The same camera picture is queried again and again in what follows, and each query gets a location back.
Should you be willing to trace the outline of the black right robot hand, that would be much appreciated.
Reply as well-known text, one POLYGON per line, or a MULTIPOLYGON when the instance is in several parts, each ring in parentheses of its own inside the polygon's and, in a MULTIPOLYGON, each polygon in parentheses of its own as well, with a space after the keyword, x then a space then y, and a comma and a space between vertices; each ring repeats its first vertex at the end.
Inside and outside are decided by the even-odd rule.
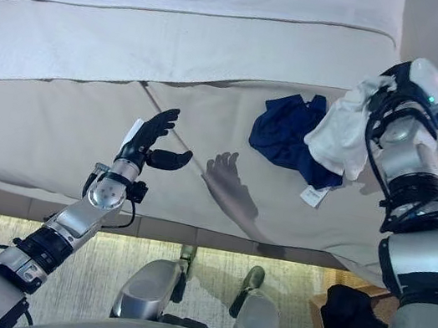
POLYGON ((392 77, 395 87, 381 86, 370 98, 371 111, 393 110, 414 103, 438 128, 438 69, 428 59, 417 58, 387 69, 383 76, 392 77))

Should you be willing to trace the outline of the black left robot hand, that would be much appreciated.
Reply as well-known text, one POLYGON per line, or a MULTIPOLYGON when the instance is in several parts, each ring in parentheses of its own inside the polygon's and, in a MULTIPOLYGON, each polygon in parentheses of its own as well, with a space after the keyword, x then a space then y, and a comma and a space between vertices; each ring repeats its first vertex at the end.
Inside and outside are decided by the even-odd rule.
POLYGON ((133 137, 120 148, 120 153, 115 160, 129 161, 135 164, 140 172, 144 165, 163 171, 175 171, 187 165, 192 158, 192 151, 174 153, 150 149, 159 137, 167 136, 169 131, 175 127, 180 112, 178 108, 169 109, 145 121, 133 137))

